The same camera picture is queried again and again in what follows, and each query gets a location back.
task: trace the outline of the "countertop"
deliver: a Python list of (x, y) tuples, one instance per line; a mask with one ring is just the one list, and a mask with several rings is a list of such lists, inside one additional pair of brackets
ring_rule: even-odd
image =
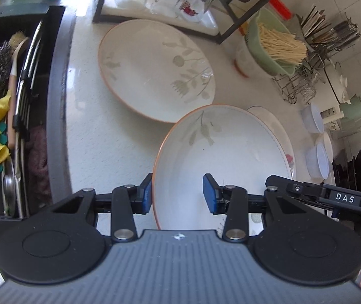
[[(91, 2), (83, 1), (83, 6)], [(227, 15), (214, 9), (212, 12), (220, 30), (230, 26)], [(123, 184), (139, 184), (152, 171), (161, 143), (172, 127), (132, 112), (105, 86), (97, 52), (103, 36), (113, 26), (92, 24), (90, 5), (76, 20), (66, 92), (66, 135), (73, 192), (93, 187), (96, 193), (109, 193)], [(320, 183), (311, 179), (306, 168), (305, 153), (314, 145), (314, 138), (304, 128), (300, 115), (303, 106), (283, 101), (271, 79), (253, 81), (236, 71), (233, 62), (240, 33), (235, 32), (221, 45), (193, 36), (191, 39), (205, 53), (214, 71), (214, 103), (243, 109), (263, 106), (275, 114), (292, 142), (296, 179)], [(109, 215), (99, 217), (98, 229), (103, 234), (110, 232), (109, 220)], [(145, 216), (136, 215), (135, 223), (139, 233), (157, 227), (152, 211)]]

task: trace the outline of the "plate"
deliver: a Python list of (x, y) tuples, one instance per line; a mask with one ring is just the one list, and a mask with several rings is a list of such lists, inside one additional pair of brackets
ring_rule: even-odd
[[(153, 209), (159, 229), (216, 229), (226, 215), (212, 215), (202, 191), (205, 173), (263, 195), (272, 174), (291, 178), (285, 154), (256, 116), (237, 107), (210, 105), (184, 116), (165, 138), (153, 169)], [(250, 214), (250, 235), (262, 229)]]
[(273, 135), (278, 140), (279, 144), (282, 146), (283, 152), (285, 152), (287, 162), (291, 168), (291, 174), (293, 179), (296, 176), (296, 167), (295, 167), (295, 154), (293, 153), (293, 147), (291, 140), (286, 133), (285, 128), (283, 128), (280, 121), (275, 115), (269, 112), (266, 108), (261, 106), (253, 106), (248, 109), (248, 112), (254, 114), (259, 120), (261, 120), (265, 126), (271, 130)]
[(175, 123), (213, 102), (212, 68), (199, 47), (177, 29), (136, 19), (109, 30), (99, 67), (111, 92), (134, 111)]

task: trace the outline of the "green plastic container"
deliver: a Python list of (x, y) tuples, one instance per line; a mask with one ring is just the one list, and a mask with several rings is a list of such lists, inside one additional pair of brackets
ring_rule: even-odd
[(270, 75), (286, 74), (292, 76), (295, 73), (295, 65), (275, 61), (261, 46), (258, 23), (263, 23), (267, 29), (275, 29), (282, 33), (290, 33), (286, 26), (283, 25), (271, 11), (266, 8), (262, 8), (258, 11), (249, 21), (248, 33), (245, 35), (247, 48), (255, 61)]

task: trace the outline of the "metal screw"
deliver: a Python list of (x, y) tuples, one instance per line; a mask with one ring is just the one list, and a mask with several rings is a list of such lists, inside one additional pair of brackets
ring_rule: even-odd
[(245, 238), (245, 232), (240, 229), (231, 229), (226, 232), (226, 237), (230, 240), (241, 240)]
[(113, 235), (119, 240), (128, 240), (133, 237), (134, 232), (129, 229), (119, 229), (115, 231)]

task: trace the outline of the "black label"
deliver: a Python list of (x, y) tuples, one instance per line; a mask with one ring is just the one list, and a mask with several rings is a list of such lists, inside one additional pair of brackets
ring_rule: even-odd
[(330, 192), (330, 200), (334, 200), (341, 203), (347, 203), (348, 205), (358, 206), (360, 204), (361, 197), (353, 194), (342, 193), (337, 191)]

